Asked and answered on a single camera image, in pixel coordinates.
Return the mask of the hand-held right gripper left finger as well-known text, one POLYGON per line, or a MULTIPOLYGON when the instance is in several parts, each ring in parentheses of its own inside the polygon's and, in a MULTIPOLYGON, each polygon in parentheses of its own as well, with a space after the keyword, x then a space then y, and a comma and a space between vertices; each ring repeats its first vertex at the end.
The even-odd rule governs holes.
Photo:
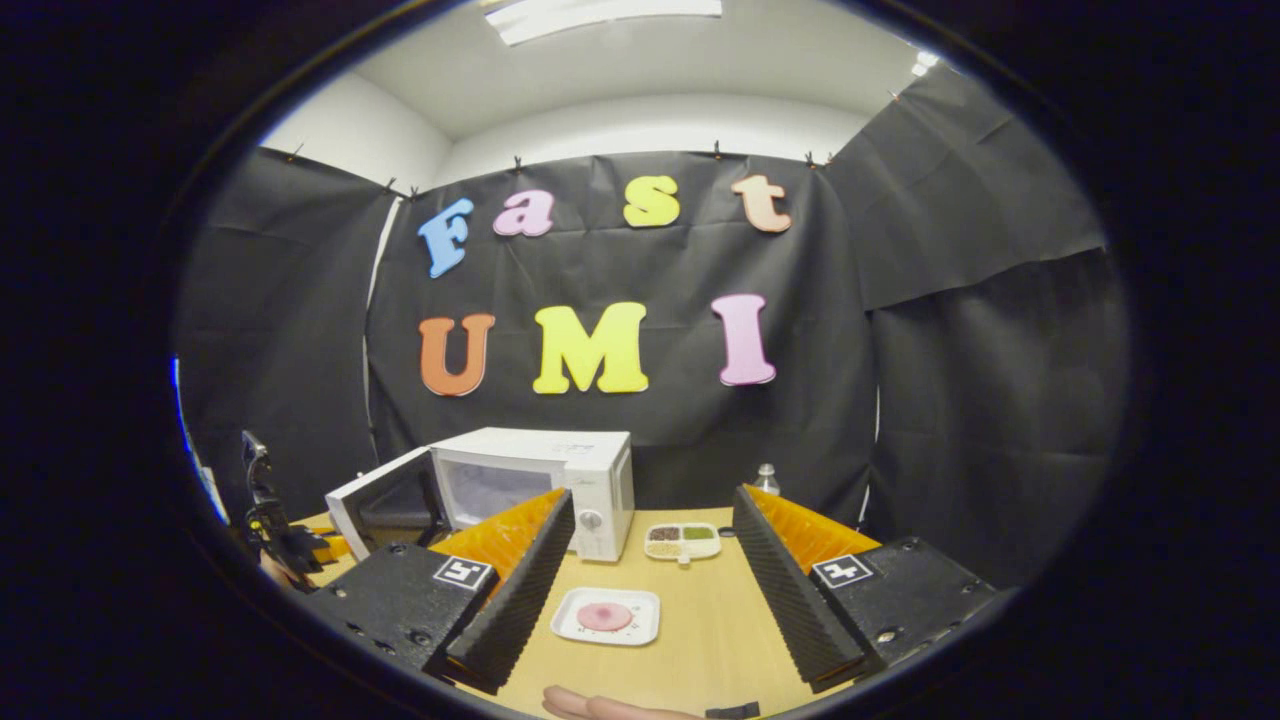
POLYGON ((305 602, 337 634, 489 694, 509 679, 573 536, 557 488, 429 547, 393 543, 305 602))

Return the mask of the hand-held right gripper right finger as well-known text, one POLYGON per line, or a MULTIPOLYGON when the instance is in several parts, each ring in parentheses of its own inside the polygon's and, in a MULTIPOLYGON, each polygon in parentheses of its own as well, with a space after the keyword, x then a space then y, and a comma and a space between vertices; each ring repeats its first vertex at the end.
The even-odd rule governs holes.
POLYGON ((750 484, 735 491, 732 511, 751 574, 814 692, 900 665, 1001 596, 915 536, 881 543, 750 484))

